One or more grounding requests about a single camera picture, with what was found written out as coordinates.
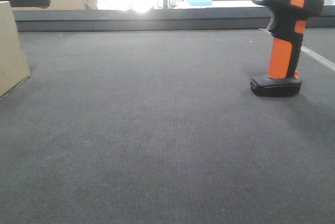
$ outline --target cardboard box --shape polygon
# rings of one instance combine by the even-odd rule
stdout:
[[[0,2],[0,99],[30,77],[9,2]]]
[[[97,9],[97,0],[50,0],[49,7],[15,7],[12,10],[88,10]]]

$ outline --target dark gray carpet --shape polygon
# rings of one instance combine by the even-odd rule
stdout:
[[[259,30],[20,36],[0,223],[334,223],[335,73],[306,55],[298,96],[259,98]]]

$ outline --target orange grip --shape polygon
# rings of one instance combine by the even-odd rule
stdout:
[[[273,38],[273,46],[267,75],[274,79],[286,78],[289,60],[291,58],[292,44],[290,42]]]

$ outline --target barcode scanner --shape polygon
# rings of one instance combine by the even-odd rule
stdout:
[[[301,79],[296,71],[303,43],[306,21],[320,16],[324,0],[252,0],[271,11],[267,30],[273,36],[267,75],[251,80],[255,95],[289,97],[300,91]]]

